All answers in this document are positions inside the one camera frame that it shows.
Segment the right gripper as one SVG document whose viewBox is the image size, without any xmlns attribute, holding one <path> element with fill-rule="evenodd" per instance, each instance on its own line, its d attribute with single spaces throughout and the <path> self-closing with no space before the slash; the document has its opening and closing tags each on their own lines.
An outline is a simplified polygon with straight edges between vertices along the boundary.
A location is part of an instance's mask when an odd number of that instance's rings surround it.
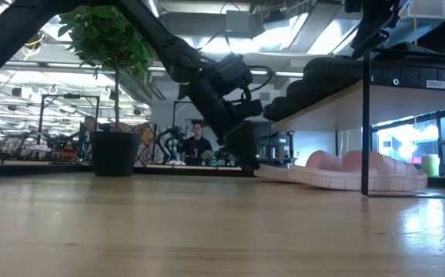
<svg viewBox="0 0 445 277">
<path fill-rule="evenodd" d="M 351 42 L 351 58 L 360 58 L 369 48 L 384 43 L 400 20 L 401 0 L 344 0 L 346 13 L 361 12 L 357 33 Z"/>
</svg>

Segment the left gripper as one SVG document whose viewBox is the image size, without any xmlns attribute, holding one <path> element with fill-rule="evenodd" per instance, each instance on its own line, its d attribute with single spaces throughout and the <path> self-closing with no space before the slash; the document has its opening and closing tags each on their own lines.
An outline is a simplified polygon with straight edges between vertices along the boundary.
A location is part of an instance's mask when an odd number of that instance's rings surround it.
<svg viewBox="0 0 445 277">
<path fill-rule="evenodd" d="M 255 125 L 249 118 L 262 114 L 262 102 L 259 99 L 227 101 L 216 89 L 208 80 L 198 79 L 180 85 L 179 96 L 190 99 L 216 135 L 217 142 L 224 144 L 224 149 L 240 167 L 258 169 Z"/>
</svg>

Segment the pink rubber slide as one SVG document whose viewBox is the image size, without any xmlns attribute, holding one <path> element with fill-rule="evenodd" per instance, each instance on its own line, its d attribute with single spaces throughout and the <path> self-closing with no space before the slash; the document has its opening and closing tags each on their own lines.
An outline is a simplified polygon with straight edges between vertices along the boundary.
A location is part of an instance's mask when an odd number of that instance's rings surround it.
<svg viewBox="0 0 445 277">
<path fill-rule="evenodd" d="M 312 153 L 306 161 L 306 169 L 325 169 L 339 171 L 341 166 L 340 157 L 332 155 L 322 150 Z M 256 177 L 271 179 L 278 182 L 303 183 L 303 179 L 299 177 L 297 180 L 289 177 L 289 169 L 275 167 L 271 165 L 260 165 L 259 169 L 254 171 Z"/>
<path fill-rule="evenodd" d="M 359 191 L 362 185 L 362 152 L 353 150 L 342 158 L 324 151 L 314 152 L 304 166 L 289 168 L 297 182 L 323 189 Z M 414 165 L 370 152 L 367 163 L 370 191 L 413 192 L 427 187 L 427 175 Z"/>
</svg>

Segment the small background potted plant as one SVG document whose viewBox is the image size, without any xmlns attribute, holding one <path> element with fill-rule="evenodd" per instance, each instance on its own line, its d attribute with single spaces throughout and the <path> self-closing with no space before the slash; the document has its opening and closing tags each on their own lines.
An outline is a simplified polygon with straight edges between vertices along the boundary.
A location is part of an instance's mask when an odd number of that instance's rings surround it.
<svg viewBox="0 0 445 277">
<path fill-rule="evenodd" d="M 217 166 L 218 159 L 216 153 L 212 150 L 206 150 L 201 155 L 201 159 L 204 161 L 204 165 L 207 166 Z"/>
</svg>

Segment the black equipment cart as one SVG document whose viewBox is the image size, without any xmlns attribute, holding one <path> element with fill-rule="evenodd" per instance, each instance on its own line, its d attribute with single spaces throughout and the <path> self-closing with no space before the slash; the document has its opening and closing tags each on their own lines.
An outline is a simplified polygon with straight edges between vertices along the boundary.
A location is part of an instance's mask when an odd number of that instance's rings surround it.
<svg viewBox="0 0 445 277">
<path fill-rule="evenodd" d="M 278 131 L 262 136 L 257 149 L 259 162 L 288 169 L 295 162 L 294 134 L 294 131 Z"/>
</svg>

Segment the person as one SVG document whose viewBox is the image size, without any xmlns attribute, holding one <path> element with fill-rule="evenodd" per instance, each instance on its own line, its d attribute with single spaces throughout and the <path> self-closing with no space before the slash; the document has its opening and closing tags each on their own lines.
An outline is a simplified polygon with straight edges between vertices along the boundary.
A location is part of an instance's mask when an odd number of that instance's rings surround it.
<svg viewBox="0 0 445 277">
<path fill-rule="evenodd" d="M 201 156 L 205 151 L 212 151 L 210 141 L 203 136 L 201 122 L 192 123 L 192 136 L 179 142 L 176 148 L 178 153 L 185 154 L 185 164 L 194 166 L 201 164 Z"/>
<path fill-rule="evenodd" d="M 90 115 L 85 117 L 84 127 L 85 127 L 85 139 L 83 142 L 83 153 L 84 153 L 84 160 L 88 161 L 92 154 L 91 133 L 97 132 L 99 129 L 96 119 Z"/>
</svg>

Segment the long ceiling light strip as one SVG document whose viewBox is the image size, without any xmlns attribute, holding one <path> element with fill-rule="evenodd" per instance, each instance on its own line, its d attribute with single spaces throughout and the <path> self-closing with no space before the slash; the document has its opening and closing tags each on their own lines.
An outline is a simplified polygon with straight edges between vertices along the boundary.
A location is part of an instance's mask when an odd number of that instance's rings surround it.
<svg viewBox="0 0 445 277">
<path fill-rule="evenodd" d="M 151 66 L 148 67 L 150 72 L 165 72 L 166 70 L 163 67 Z M 284 78 L 302 78 L 302 72 L 281 72 L 281 71 L 271 71 L 268 69 L 257 69 L 250 71 L 253 75 L 264 76 L 264 75 L 272 75 L 276 77 L 284 77 Z"/>
</svg>

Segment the green plant in black pot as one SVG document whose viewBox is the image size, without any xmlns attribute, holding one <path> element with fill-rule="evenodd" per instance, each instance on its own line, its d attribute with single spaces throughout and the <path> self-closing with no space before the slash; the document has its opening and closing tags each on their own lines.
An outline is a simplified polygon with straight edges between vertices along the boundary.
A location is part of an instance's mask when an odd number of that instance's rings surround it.
<svg viewBox="0 0 445 277">
<path fill-rule="evenodd" d="M 155 56 L 135 27 L 112 6 L 80 6 L 60 16 L 59 35 L 68 33 L 69 46 L 83 65 L 113 70 L 115 121 L 108 131 L 90 133 L 92 166 L 97 176 L 130 176 L 142 137 L 119 121 L 120 72 L 143 77 Z"/>
</svg>

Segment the lime green cylinder container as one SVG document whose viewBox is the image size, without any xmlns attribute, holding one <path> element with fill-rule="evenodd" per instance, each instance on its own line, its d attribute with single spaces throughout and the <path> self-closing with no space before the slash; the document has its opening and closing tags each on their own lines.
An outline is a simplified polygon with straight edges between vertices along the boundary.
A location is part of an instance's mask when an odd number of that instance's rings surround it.
<svg viewBox="0 0 445 277">
<path fill-rule="evenodd" d="M 438 176 L 440 174 L 440 157 L 437 154 L 422 155 L 421 168 L 427 176 Z"/>
</svg>

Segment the black background station frame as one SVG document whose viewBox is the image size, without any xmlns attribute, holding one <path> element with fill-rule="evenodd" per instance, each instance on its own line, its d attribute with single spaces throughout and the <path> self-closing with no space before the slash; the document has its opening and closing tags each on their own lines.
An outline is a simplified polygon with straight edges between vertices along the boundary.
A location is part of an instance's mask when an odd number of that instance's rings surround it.
<svg viewBox="0 0 445 277">
<path fill-rule="evenodd" d="M 194 122 L 204 123 L 204 118 L 191 101 L 175 100 L 172 107 L 172 127 L 190 131 Z"/>
<path fill-rule="evenodd" d="M 94 95 L 81 95 L 79 92 L 53 95 L 48 92 L 42 95 L 40 111 L 38 116 L 38 138 L 37 144 L 41 145 L 45 140 L 49 148 L 49 158 L 54 162 L 77 162 L 82 161 L 84 149 L 87 148 L 87 136 L 90 131 L 87 128 L 86 118 L 93 117 L 92 129 L 96 129 L 99 119 L 100 97 Z M 43 131 L 43 122 L 72 124 L 72 134 L 58 132 L 53 135 L 52 131 Z"/>
</svg>

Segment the wooden shelf with black frame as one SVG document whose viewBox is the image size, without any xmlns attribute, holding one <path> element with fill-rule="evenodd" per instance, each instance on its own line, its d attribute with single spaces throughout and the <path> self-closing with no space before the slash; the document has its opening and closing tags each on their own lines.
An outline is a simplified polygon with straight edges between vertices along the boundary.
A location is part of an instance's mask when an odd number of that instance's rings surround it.
<svg viewBox="0 0 445 277">
<path fill-rule="evenodd" d="M 409 115 L 422 115 L 445 109 L 445 90 L 405 88 L 371 84 L 371 54 L 386 52 L 385 48 L 368 49 L 363 61 L 363 79 L 341 91 L 272 124 L 277 130 L 339 132 L 362 129 L 362 185 L 366 197 L 399 197 L 445 199 L 442 193 L 378 192 L 367 188 L 367 163 L 371 150 L 371 126 L 379 122 Z"/>
</svg>

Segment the colourful wall poster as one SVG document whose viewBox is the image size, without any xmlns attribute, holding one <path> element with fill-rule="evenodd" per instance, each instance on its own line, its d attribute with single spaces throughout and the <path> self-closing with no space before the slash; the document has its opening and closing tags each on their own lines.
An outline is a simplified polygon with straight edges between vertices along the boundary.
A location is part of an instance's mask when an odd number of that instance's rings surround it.
<svg viewBox="0 0 445 277">
<path fill-rule="evenodd" d="M 144 122 L 135 125 L 133 128 L 135 134 L 141 137 L 141 143 L 136 154 L 135 167 L 146 167 L 152 164 L 154 157 L 155 134 L 154 124 Z"/>
</svg>

